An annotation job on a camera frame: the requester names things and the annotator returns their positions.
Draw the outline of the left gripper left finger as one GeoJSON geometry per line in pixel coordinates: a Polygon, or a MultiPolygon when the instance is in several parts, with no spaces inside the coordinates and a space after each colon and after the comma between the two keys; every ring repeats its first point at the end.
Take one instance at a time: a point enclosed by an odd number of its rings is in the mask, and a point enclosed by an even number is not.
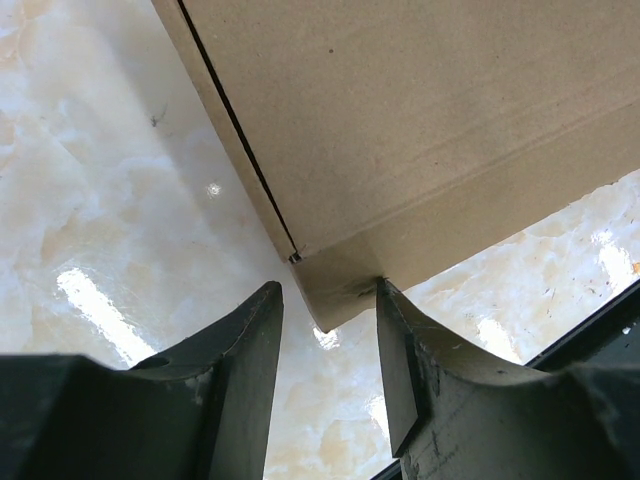
{"type": "Polygon", "coordinates": [[[283,323],[278,282],[128,370],[1,359],[5,479],[259,479],[283,323]]]}

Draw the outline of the brown cardboard box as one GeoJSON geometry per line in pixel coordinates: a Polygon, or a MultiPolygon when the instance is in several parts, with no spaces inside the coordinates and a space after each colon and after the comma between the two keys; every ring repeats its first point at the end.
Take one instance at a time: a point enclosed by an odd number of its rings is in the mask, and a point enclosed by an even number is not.
{"type": "Polygon", "coordinates": [[[324,331],[639,166],[635,1],[154,7],[324,331]]]}

